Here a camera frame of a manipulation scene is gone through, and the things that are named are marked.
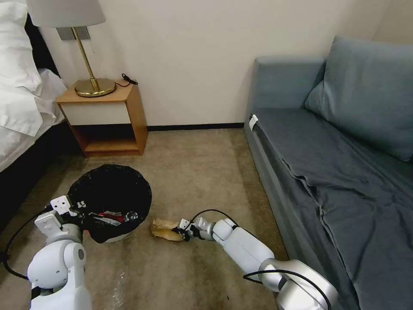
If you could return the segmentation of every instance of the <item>sofa cushion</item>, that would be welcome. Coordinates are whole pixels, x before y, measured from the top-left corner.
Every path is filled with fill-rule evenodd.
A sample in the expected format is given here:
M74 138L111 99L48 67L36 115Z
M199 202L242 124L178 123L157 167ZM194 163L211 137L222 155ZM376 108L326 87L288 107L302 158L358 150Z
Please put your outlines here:
M253 113L258 117L254 132L259 135L260 128L271 148L268 159L275 154L317 208L318 221L306 217L302 224L309 230L308 242L319 242L313 235L315 226L322 225L354 285L360 309L413 309L413 165L360 143L305 109ZM314 210L284 188L300 214ZM343 288L336 288L340 305L357 309L345 307Z
M305 107L371 145L413 154L413 46L336 37Z

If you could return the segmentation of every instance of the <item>carpet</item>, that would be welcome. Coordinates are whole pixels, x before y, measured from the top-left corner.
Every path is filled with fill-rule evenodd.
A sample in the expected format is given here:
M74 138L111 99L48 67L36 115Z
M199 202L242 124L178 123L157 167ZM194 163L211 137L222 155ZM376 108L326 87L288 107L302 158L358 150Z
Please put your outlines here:
M151 132L142 157L62 156L51 163L1 234L11 234L83 173L102 164L140 171L153 194L148 218L123 241L97 244L86 233L86 286L93 309L276 309L273 293L242 279L242 271L214 242L171 242L150 234L152 219L190 219L220 209L287 260L276 222L242 129ZM219 220L219 214L205 214ZM45 238L29 225L11 249L11 266L25 273ZM0 268L2 309L27 309L30 285Z

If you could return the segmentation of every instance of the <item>black bed frame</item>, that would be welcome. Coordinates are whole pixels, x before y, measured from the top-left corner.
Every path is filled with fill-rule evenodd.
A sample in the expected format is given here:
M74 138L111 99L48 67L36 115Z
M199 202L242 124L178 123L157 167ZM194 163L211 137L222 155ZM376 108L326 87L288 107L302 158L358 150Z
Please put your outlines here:
M30 16L27 18L25 30L33 47L36 67L50 69L59 75L49 49L39 29L31 22ZM49 164L62 153L75 152L80 153L80 150L69 126L63 122L46 131L14 163L0 172L0 232L43 176Z

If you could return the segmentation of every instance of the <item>sofa armrest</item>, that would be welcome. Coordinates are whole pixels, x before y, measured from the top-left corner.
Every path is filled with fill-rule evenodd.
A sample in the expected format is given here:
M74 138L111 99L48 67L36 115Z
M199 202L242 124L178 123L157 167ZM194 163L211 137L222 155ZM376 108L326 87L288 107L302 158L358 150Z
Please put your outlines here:
M246 119L257 108L300 108L324 77L322 57L259 57L255 60Z

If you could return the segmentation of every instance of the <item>wooden nightstand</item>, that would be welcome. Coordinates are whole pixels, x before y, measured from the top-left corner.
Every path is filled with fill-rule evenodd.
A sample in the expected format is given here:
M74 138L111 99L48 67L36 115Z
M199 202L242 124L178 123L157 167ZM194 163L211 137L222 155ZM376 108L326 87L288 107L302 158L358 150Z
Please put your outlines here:
M137 86L117 86L109 95L85 98L73 85L56 103L86 157L143 154L148 131Z

